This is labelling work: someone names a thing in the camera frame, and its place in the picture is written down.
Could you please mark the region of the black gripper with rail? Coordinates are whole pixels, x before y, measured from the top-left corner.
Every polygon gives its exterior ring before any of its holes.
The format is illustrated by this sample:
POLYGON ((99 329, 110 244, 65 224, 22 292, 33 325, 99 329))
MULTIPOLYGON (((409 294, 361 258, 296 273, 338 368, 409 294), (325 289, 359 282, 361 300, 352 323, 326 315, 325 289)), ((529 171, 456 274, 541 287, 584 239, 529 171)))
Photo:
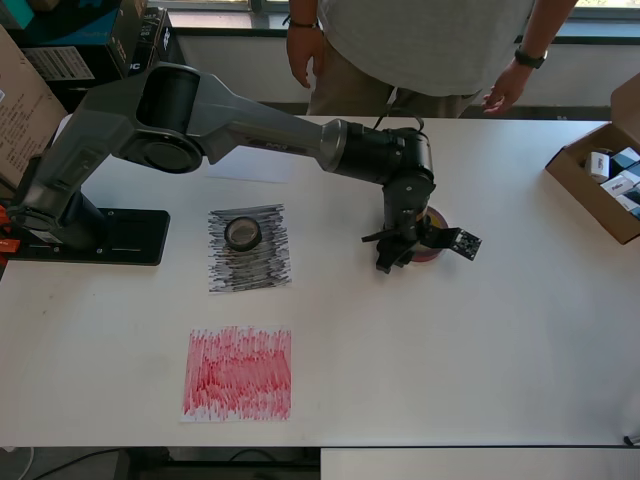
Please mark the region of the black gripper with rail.
POLYGON ((379 232, 364 236, 362 242, 376 244, 378 253, 376 269, 383 273, 389 273, 395 265, 397 257, 398 266, 405 266, 413 261, 416 246, 420 243, 424 233, 425 225, 418 222, 395 228, 384 227, 379 232))

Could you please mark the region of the person's left hand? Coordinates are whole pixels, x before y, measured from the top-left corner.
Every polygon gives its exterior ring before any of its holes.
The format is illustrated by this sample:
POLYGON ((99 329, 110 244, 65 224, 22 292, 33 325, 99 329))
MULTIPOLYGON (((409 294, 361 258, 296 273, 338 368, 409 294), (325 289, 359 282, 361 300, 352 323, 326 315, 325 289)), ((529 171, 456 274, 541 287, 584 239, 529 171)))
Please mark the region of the person's left hand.
POLYGON ((533 69, 513 60, 501 73, 490 92, 483 97, 485 114, 498 115, 509 110, 521 97, 533 69))

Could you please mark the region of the person's right hand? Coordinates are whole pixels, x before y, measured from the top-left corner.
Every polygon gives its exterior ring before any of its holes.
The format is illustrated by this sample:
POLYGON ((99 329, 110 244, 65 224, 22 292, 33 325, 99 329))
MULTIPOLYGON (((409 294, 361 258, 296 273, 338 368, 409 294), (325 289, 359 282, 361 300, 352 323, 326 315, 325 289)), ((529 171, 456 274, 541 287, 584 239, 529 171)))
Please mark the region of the person's right hand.
POLYGON ((318 77, 324 67, 324 34, 318 27, 290 26, 286 49, 291 73, 299 84, 310 89, 309 71, 318 77))

